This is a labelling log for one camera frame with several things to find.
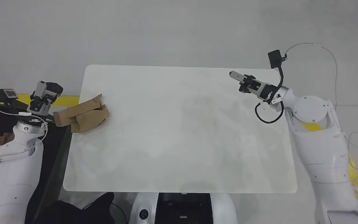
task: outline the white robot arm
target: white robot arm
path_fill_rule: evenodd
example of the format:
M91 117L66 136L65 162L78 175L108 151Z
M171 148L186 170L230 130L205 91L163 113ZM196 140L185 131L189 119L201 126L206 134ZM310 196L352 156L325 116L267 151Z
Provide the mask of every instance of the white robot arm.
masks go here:
M280 85L281 62L276 66L281 74ZM230 77L240 82L240 92L255 94L276 111L281 110L281 115L284 110L291 139L315 193L316 223L358 223L358 200L348 175L349 152L333 104L317 96L296 97L292 89L277 88L235 71ZM302 124L318 124L321 130L309 132Z
M47 135L44 116L62 90L57 83L39 82L31 95L32 101L27 109L30 113L22 114L23 119L13 127L13 140L0 146L0 223L25 223L27 205L40 179L42 140ZM10 101L17 98L14 90L1 91L2 96Z

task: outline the black cloth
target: black cloth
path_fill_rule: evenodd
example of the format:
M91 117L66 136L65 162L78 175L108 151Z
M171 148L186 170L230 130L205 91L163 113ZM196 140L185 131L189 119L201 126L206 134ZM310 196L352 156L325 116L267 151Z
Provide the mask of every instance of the black cloth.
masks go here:
M113 198L114 193L105 193L83 210L59 200L46 208L34 224L114 224L110 213Z

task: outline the black bracket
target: black bracket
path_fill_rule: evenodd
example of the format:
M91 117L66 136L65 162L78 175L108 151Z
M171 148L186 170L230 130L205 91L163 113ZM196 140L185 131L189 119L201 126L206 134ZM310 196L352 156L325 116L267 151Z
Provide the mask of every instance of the black bracket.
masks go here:
M281 67L282 62L286 61L287 54L282 57L280 50L274 50L273 52L268 53L268 58L270 60L271 68L278 68Z

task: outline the brown cardboard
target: brown cardboard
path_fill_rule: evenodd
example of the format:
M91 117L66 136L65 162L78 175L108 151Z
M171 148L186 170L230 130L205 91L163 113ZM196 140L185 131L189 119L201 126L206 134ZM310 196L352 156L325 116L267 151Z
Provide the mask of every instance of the brown cardboard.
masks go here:
M88 101L78 104L76 106L71 106L65 110L60 111L60 112L54 112L56 126L57 127L67 126L73 122L76 122L75 116L77 116L79 114L83 114L85 112L88 112L88 111L96 109L96 108L100 108L101 107L101 102L100 102L101 97L102 97L102 94L99 94L92 100L88 100Z
M106 120L110 116L108 109L104 108L103 110L91 110L86 113L76 116L76 123L71 124L71 132L85 132L90 130Z
M72 133L80 133L102 124L110 114L106 105L101 105L101 97L99 94L92 100L54 112L56 126L71 125Z

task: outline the yellow tape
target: yellow tape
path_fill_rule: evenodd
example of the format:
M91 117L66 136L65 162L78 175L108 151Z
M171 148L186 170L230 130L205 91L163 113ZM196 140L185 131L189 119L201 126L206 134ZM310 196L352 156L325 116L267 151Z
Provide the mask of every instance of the yellow tape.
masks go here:
M304 124L304 123L301 123L301 124L310 132L316 132L318 130L322 130L322 127L319 126L319 124ZM351 155L350 161L354 167L357 167L352 155ZM354 169L354 167L352 167L351 164L349 164L349 167L348 167L349 178L351 180L351 183L355 184L355 186L358 187L358 179L357 179L357 181L355 181L355 183L353 183L353 181L356 178L358 178L358 171L356 169Z
M18 101L21 101L25 104L30 103L29 94L18 94ZM75 106L79 102L79 96L59 96L53 106Z

